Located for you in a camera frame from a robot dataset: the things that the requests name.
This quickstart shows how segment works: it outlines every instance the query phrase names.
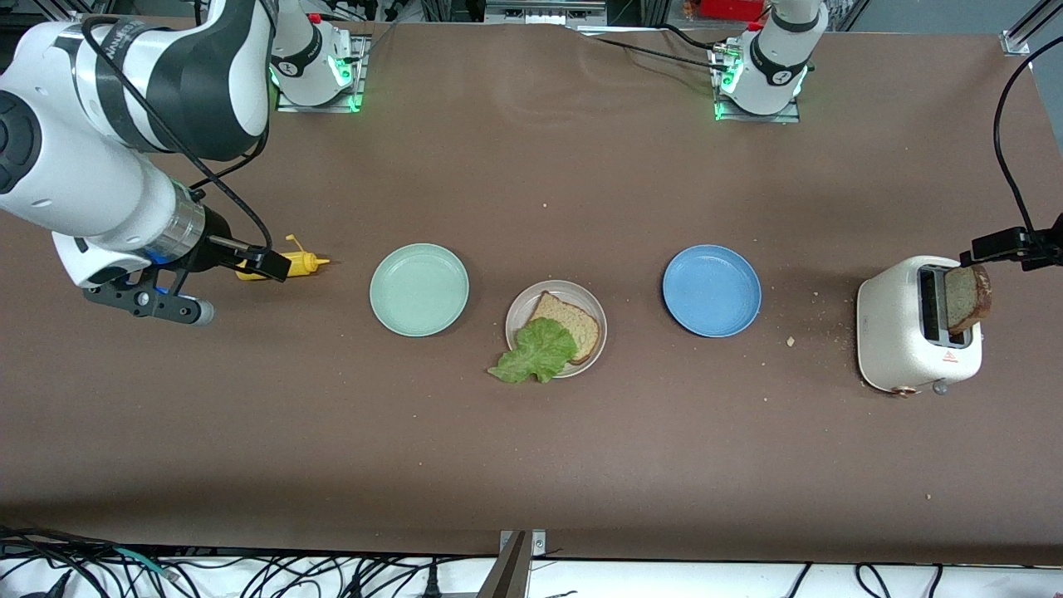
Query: red object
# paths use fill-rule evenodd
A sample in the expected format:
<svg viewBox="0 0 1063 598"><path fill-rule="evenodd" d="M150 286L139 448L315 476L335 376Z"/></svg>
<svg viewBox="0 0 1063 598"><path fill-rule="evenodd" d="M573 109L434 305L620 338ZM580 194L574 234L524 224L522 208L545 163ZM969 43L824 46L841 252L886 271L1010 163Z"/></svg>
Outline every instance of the red object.
<svg viewBox="0 0 1063 598"><path fill-rule="evenodd" d="M702 0L697 13L703 17L731 21L755 21L764 11L764 0Z"/></svg>

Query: light green plate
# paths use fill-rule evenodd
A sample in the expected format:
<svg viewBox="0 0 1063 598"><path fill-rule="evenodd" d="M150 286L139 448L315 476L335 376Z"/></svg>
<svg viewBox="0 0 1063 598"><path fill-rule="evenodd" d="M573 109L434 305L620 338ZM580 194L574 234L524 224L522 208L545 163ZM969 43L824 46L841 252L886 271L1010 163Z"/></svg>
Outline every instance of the light green plate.
<svg viewBox="0 0 1063 598"><path fill-rule="evenodd" d="M376 320L403 337L428 337L454 324L469 301L469 273L450 250L428 242L396 249L369 284Z"/></svg>

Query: toast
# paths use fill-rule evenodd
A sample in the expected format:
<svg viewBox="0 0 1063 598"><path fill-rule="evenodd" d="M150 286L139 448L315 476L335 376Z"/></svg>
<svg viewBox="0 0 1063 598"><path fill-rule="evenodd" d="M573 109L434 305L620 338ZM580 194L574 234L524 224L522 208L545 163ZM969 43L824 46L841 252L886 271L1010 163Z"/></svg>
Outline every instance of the toast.
<svg viewBox="0 0 1063 598"><path fill-rule="evenodd" d="M572 334L572 338L576 341L576 357L572 358L569 363L573 365L579 365L590 359L594 348L597 347L598 339L602 337L602 329L598 327L597 321L572 304L561 302L550 292L543 292L539 295L539 304L528 322L537 319L557 321Z"/></svg>
<svg viewBox="0 0 1063 598"><path fill-rule="evenodd" d="M960 335L990 315L990 275L984 266L952 268L945 272L945 314L948 334Z"/></svg>

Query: plate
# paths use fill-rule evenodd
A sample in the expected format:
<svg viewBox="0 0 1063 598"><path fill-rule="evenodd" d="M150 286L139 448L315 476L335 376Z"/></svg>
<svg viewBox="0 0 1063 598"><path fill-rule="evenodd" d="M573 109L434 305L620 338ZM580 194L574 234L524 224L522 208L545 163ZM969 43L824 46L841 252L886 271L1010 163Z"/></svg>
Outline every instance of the plate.
<svg viewBox="0 0 1063 598"><path fill-rule="evenodd" d="M369 284L376 320L403 337L428 337L454 324L469 301L469 273L449 249L418 242L381 261Z"/></svg>
<svg viewBox="0 0 1063 598"><path fill-rule="evenodd" d="M602 355L602 349L605 348L606 332L608 331L608 327L605 322L605 312L602 310L602 304L598 304L597 298L591 294L591 291L574 281L569 281L567 279L547 279L533 284L521 291L521 293L517 295L517 298L513 298L513 304L509 306L509 313L506 314L506 344L509 345L510 351L517 347L517 332L527 325L528 320L535 312L536 306L539 305L539 295L543 292L550 292L554 296L560 298L561 302L572 304L573 306L584 310L590 314L592 319L597 321L598 328L602 329L602 335L598 338L598 344L594 347L594 351L591 352L591 357L587 358L587 361L579 365L573 365L571 363L564 364L564 368L561 370L561 374L554 377L570 378L594 365L598 356Z"/></svg>
<svg viewBox="0 0 1063 598"><path fill-rule="evenodd" d="M664 305L684 328L723 338L745 330L760 312L760 279L744 257L719 244L679 252L664 270Z"/></svg>

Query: yellow squeeze bottle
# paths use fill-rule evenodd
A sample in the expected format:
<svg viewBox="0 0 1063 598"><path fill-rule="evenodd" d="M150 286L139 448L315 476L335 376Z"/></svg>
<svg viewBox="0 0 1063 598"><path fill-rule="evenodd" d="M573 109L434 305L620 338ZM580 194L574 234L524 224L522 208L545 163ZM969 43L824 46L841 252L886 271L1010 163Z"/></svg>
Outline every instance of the yellow squeeze bottle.
<svg viewBox="0 0 1063 598"><path fill-rule="evenodd" d="M296 235L288 235L284 237L286 240L294 241L296 246L299 251L289 251L288 253L282 253L291 261L291 266L288 267L288 277L291 276L305 276L318 271L318 266L321 263L327 263L330 259L323 257L318 257L316 253L310 253L309 251L303 249L302 243L296 238ZM242 266L247 261L240 261ZM236 276L240 279L266 279L266 276L261 274L249 274L247 272L236 272Z"/></svg>

